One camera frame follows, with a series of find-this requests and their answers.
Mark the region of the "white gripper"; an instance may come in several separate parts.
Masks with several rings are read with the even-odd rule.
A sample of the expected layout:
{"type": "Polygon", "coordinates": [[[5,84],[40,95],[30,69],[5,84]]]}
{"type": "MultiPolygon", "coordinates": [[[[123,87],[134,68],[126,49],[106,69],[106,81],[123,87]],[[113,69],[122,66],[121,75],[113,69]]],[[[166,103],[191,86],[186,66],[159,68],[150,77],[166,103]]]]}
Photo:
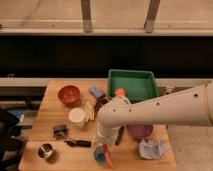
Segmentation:
{"type": "Polygon", "coordinates": [[[112,144],[114,144],[116,141],[116,138],[118,136],[118,131],[119,131],[119,127],[107,127],[101,123],[97,124],[96,140],[100,143],[97,144],[95,147],[94,156],[96,159],[98,159],[103,154],[103,145],[101,143],[108,144],[107,147],[108,147],[109,159],[111,163],[114,163],[114,158],[113,158],[114,146],[112,144]]]}

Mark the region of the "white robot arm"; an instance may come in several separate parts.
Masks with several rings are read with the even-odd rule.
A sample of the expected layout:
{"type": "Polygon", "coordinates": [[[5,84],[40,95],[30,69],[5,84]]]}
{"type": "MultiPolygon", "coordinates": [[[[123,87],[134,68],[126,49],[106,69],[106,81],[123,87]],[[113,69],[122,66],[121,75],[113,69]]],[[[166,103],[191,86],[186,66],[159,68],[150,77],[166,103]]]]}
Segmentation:
{"type": "Polygon", "coordinates": [[[213,126],[213,82],[134,104],[115,96],[98,111],[96,141],[113,144],[119,128],[132,124],[213,126]]]}

